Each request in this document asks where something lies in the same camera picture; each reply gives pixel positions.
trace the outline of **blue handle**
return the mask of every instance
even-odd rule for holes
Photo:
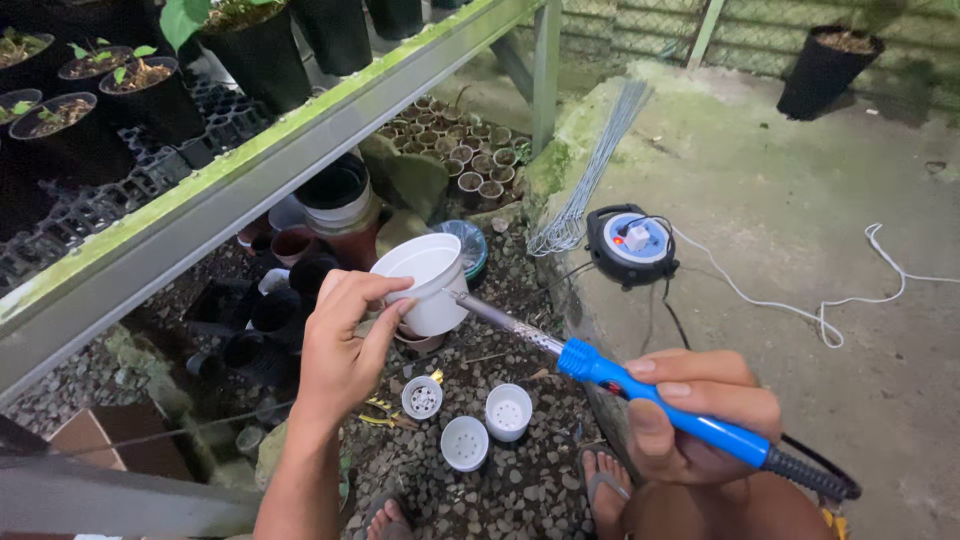
[[[767,458],[770,441],[733,424],[667,405],[657,393],[656,386],[635,380],[623,367],[600,356],[591,345],[577,338],[570,338],[566,342],[557,367],[575,380],[589,380],[624,399],[644,398],[655,402],[666,412],[675,428],[727,451],[754,467],[763,465]]]

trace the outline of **white plastic cup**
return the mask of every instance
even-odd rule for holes
[[[516,441],[527,431],[533,412],[526,390],[516,384],[500,384],[487,396],[487,429],[496,440]]]
[[[403,242],[380,258],[371,272],[387,278],[413,277],[412,287],[388,294],[386,301],[417,299],[417,305],[403,317],[417,335],[440,335],[467,318],[467,310],[443,291],[468,292],[460,238],[453,234],[425,234]]]
[[[450,421],[440,436],[440,451],[451,467],[461,473],[476,471],[487,458],[490,438],[483,424],[472,416]]]
[[[426,420],[440,410],[440,404],[444,402],[444,391],[429,377],[415,377],[403,387],[400,400],[407,416],[414,420]]]

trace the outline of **wire bundle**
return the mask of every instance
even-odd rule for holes
[[[573,189],[560,213],[527,242],[528,254],[543,257],[550,253],[571,250],[580,243],[584,236],[584,210],[590,195],[600,182],[617,143],[634,123],[651,94],[653,88],[648,86],[646,81],[627,79],[623,83],[616,103],[607,111],[607,124],[593,146],[584,176]]]

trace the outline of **metal post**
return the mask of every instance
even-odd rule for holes
[[[0,456],[7,531],[106,536],[231,536],[253,530],[260,494],[93,467]]]
[[[561,0],[547,0],[534,17],[534,157],[553,139],[557,120]]]
[[[713,30],[717,26],[720,12],[723,11],[724,1],[725,0],[708,0],[709,6],[707,7],[707,13],[704,15],[703,24],[700,25],[700,34],[697,34],[697,41],[693,44],[690,60],[686,63],[687,69],[700,67],[700,62],[704,60],[704,54],[707,52],[710,37],[713,36]]]

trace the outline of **metal shaft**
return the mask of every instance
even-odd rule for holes
[[[536,329],[526,323],[520,322],[496,307],[473,298],[466,292],[454,292],[448,289],[444,289],[444,291],[446,291],[447,294],[456,300],[457,306],[460,306],[467,311],[476,313],[480,317],[497,325],[505,331],[512,332],[520,339],[534,345],[541,351],[559,358],[560,353],[564,350],[565,343],[562,340],[557,339],[556,337],[553,337],[540,329]]]

